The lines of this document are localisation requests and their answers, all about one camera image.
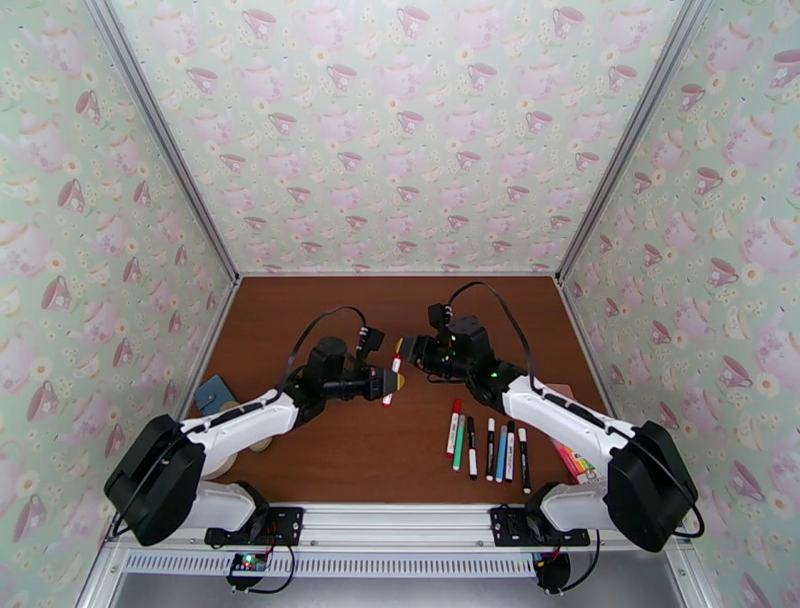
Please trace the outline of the aluminium corner post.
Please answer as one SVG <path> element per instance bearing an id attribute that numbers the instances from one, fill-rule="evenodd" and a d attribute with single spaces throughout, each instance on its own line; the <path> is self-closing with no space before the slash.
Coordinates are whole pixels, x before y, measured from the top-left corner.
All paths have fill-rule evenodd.
<path id="1" fill-rule="evenodd" d="M 156 150 L 166 163 L 179 192 L 188 204 L 193 219 L 198 222 L 206 244 L 222 266 L 228 282 L 238 285 L 241 275 L 204 203 L 174 133 L 147 81 L 142 63 L 124 32 L 111 0 L 81 0 L 81 2 L 88 10 L 95 28 L 112 57 L 116 71 L 131 94 L 154 141 Z"/>
<path id="2" fill-rule="evenodd" d="M 678 71 L 685 53 L 689 50 L 714 3 L 715 0 L 681 0 L 680 11 L 666 38 L 660 56 L 655 62 L 620 140 L 593 192 L 586 212 L 578 224 L 578 229 L 567 247 L 565 257 L 554 273 L 554 280 L 559 289 L 564 288 L 567 275 L 575 266 L 593 227 L 599 221 L 615 188 L 621 182 L 622 175 L 643 139 L 648 124 L 666 95 L 671 79 Z"/>

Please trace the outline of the black round connector housing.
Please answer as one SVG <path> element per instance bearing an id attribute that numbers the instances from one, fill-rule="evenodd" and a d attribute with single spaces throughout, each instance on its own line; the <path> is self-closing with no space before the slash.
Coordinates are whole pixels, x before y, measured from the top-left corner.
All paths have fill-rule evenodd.
<path id="1" fill-rule="evenodd" d="M 569 583 L 571 561 L 567 553 L 534 553 L 533 566 L 537 585 L 547 594 L 559 594 Z"/>

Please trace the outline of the small circuit board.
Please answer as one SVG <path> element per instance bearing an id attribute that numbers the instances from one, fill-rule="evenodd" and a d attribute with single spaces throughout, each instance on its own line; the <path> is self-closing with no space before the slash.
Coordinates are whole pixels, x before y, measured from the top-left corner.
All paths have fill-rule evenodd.
<path id="1" fill-rule="evenodd" d="M 269 566 L 270 556 L 266 552 L 236 553 L 231 561 L 230 577 L 263 577 Z"/>

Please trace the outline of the colourful pen pack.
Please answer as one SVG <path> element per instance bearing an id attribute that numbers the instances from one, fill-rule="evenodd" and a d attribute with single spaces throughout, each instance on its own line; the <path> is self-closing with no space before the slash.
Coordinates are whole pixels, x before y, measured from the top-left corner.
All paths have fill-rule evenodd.
<path id="1" fill-rule="evenodd" d="M 600 482 L 606 479 L 606 473 L 596 468 L 581 453 L 570 449 L 554 439 L 551 440 L 551 443 L 572 479 L 577 484 Z"/>

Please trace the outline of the thin black pen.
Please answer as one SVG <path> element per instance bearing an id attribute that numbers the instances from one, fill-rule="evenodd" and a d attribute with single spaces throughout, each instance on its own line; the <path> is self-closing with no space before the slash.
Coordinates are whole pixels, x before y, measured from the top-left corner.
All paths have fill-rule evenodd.
<path id="1" fill-rule="evenodd" d="M 529 495 L 532 493 L 531 474 L 530 474 L 530 461 L 527 432 L 524 428 L 517 429 L 517 436 L 519 442 L 519 459 L 520 459 L 520 472 L 522 480 L 523 493 Z"/>

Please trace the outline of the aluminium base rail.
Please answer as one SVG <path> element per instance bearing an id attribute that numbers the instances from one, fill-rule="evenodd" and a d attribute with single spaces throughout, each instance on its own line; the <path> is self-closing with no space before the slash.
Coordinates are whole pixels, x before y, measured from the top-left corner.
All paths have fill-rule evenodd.
<path id="1" fill-rule="evenodd" d="M 488 504 L 307 503 L 270 505 L 300 507 L 304 511 L 296 547 L 316 550 L 364 551 L 478 551 L 520 550 L 548 552 L 550 547 L 498 546 Z M 200 518 L 193 512 L 175 523 L 164 509 L 148 520 L 135 522 L 132 514 L 116 515 L 109 539 L 131 533 L 142 547 L 164 543 L 205 544 Z"/>

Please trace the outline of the blue card holder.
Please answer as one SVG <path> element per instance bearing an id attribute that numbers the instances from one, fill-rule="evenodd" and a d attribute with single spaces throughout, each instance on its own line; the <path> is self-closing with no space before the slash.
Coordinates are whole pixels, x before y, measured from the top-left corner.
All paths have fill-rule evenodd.
<path id="1" fill-rule="evenodd" d="M 197 409 L 204 416 L 219 413 L 222 408 L 237 399 L 219 375 L 213 375 L 194 392 Z"/>

